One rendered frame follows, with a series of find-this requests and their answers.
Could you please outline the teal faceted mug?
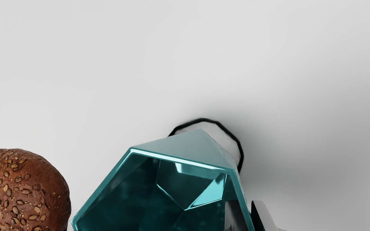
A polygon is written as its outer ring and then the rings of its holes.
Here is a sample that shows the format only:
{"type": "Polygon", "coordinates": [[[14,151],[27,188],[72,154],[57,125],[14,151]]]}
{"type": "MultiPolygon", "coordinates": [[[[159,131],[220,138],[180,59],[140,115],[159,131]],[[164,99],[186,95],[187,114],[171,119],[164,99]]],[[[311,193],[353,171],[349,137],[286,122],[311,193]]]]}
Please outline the teal faceted mug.
{"type": "Polygon", "coordinates": [[[231,200],[255,231],[234,158],[198,129],[129,148],[71,224],[77,231],[224,231],[231,200]]]}

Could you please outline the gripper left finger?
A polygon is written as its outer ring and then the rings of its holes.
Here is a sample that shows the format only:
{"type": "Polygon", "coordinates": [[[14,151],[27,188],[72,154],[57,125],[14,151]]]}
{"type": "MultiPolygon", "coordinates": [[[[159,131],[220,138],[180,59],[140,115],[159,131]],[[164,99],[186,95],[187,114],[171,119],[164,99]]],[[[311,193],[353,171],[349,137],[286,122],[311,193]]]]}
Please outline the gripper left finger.
{"type": "Polygon", "coordinates": [[[225,203],[224,231],[248,231],[238,201],[231,200],[225,203]]]}

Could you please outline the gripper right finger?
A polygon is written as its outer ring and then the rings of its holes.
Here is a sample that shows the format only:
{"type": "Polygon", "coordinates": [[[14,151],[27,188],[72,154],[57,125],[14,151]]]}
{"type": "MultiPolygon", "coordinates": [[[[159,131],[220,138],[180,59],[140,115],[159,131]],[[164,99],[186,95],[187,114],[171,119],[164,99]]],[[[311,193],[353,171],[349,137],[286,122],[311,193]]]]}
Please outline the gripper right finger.
{"type": "Polygon", "coordinates": [[[276,226],[264,201],[251,202],[251,219],[255,231],[286,231],[276,226]]]}

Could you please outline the brown seeded bread roll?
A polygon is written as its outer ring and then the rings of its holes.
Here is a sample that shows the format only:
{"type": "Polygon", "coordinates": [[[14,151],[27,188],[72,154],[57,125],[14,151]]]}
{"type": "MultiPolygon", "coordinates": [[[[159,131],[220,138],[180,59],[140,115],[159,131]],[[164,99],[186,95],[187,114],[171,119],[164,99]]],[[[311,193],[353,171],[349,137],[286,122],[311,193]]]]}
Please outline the brown seeded bread roll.
{"type": "Polygon", "coordinates": [[[71,215],[69,187],[42,156],[0,149],[0,231],[64,231],[71,215]]]}

